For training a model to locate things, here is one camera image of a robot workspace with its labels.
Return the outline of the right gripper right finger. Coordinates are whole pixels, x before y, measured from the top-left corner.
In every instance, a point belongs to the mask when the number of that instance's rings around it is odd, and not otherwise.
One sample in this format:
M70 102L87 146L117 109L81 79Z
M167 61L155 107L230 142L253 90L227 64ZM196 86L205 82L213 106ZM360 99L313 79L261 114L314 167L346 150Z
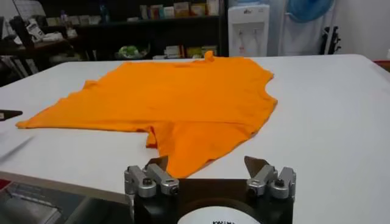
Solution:
M269 193L278 200L296 197L296 173L290 167L283 167L278 172L265 159L251 156L244 157L244 163L250 178L246 181L247 193L254 197Z

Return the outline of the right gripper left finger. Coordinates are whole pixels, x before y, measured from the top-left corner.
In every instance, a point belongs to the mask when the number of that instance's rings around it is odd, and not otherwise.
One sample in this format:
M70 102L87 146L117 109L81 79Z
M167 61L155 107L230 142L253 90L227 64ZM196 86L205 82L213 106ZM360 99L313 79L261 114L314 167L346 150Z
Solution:
M152 158L142 169L139 166L129 166L124 171L125 194L141 198L151 198L158 193L177 195L179 180L166 172L167 166L168 156Z

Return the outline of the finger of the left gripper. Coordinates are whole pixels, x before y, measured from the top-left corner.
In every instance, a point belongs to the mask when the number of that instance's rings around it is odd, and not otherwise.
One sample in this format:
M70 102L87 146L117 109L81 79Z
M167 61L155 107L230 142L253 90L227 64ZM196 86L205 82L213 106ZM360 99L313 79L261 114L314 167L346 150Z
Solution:
M0 121L6 121L7 119L11 119L22 114L23 112L18 110L0 110Z

